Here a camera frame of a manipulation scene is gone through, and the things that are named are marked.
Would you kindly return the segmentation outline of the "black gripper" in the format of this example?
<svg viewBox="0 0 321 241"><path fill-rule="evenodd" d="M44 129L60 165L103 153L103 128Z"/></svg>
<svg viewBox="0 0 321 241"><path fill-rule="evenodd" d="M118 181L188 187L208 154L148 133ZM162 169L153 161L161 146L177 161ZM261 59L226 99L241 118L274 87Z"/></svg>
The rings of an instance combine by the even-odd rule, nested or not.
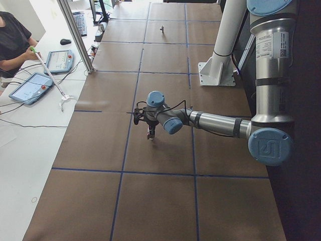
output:
<svg viewBox="0 0 321 241"><path fill-rule="evenodd" d="M157 126L157 120L150 120L147 119L147 124L148 124L148 134L151 135L152 137L155 137L155 127Z"/></svg>

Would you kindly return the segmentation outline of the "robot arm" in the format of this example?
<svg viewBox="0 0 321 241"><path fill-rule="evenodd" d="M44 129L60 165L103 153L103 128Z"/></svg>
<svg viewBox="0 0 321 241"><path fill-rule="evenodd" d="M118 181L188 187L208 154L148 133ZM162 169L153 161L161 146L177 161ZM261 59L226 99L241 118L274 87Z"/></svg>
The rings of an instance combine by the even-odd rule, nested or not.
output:
<svg viewBox="0 0 321 241"><path fill-rule="evenodd" d="M245 14L255 40L256 114L251 120L195 111L176 110L159 91L148 94L146 107L135 110L135 120L148 123L149 138L161 124L169 134L191 126L218 135L245 138L251 156L267 166L279 166L293 150L288 114L289 67L296 24L296 1L226 1L213 55L199 63L200 83L205 86L232 84L231 56Z"/></svg>

